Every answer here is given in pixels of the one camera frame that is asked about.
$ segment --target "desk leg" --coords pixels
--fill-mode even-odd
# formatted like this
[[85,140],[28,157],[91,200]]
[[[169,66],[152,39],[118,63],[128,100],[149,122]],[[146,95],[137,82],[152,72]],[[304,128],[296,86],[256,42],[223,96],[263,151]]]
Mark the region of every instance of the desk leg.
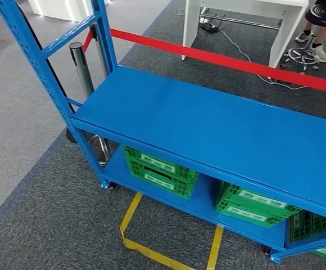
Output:
[[192,47],[196,38],[200,10],[200,0],[186,0],[186,16],[184,18],[184,32],[183,34],[183,46]]
[[276,68],[306,11],[305,7],[287,7],[284,19],[270,49],[269,67]]

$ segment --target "stanchion base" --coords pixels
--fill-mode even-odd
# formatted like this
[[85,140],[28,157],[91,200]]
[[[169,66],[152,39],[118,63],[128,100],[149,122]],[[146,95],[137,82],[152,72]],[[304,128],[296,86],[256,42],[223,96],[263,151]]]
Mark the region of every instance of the stanchion base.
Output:
[[69,141],[73,143],[77,143],[76,139],[72,135],[70,130],[69,128],[66,128],[66,137]]

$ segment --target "shelf rack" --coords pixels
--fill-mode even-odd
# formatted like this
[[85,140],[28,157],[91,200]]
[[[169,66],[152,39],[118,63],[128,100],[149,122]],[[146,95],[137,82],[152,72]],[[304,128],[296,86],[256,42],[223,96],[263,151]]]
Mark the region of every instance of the shelf rack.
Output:
[[[103,0],[94,13],[42,48],[14,0],[0,13],[71,130],[102,188],[110,182],[271,248],[270,259],[326,247],[326,232],[289,243],[288,223],[271,228],[214,212],[213,190],[226,181],[326,216],[326,120],[232,94],[119,66]],[[76,112],[48,57],[92,23],[108,77]],[[109,117],[101,117],[106,112]],[[119,148],[102,170],[83,131],[123,143],[201,173],[189,201],[131,176]]]

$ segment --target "stainless steel stanchion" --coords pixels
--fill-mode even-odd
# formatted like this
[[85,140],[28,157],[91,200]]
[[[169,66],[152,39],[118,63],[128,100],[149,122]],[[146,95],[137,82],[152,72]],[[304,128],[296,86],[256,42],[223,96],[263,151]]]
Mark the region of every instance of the stainless steel stanchion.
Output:
[[90,27],[91,36],[93,39],[96,41],[97,49],[98,50],[98,55],[100,56],[100,64],[102,64],[102,68],[103,70],[103,79],[106,78],[108,76],[107,74],[107,66],[106,65],[106,62],[104,61],[103,57],[103,47],[102,44],[100,44],[100,39],[98,38],[98,35],[97,34],[97,24],[91,25]]
[[[78,76],[83,87],[85,95],[88,98],[91,94],[94,91],[93,87],[92,78],[88,68],[85,55],[83,52],[82,44],[80,42],[73,42],[69,45],[70,53],[73,59],[74,64],[77,70]],[[112,157],[112,152],[109,148],[108,140],[101,138],[98,135],[94,135],[88,140],[89,145],[95,150],[95,142],[99,142],[99,149],[101,150],[103,156],[98,158],[98,162],[101,166],[106,165]]]

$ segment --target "white sneaker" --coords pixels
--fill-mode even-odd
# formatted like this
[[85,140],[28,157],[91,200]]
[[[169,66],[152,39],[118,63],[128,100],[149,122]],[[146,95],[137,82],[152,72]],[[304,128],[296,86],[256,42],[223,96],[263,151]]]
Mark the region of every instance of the white sneaker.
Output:
[[326,52],[323,50],[323,45],[318,46],[316,48],[310,46],[310,50],[316,53],[319,57],[319,62],[326,63]]
[[306,41],[312,38],[312,34],[313,34],[313,32],[312,32],[312,31],[309,35],[306,35],[306,34],[304,34],[304,32],[302,32],[300,35],[296,37],[295,41],[299,42],[299,43],[303,43],[303,42],[306,42]]

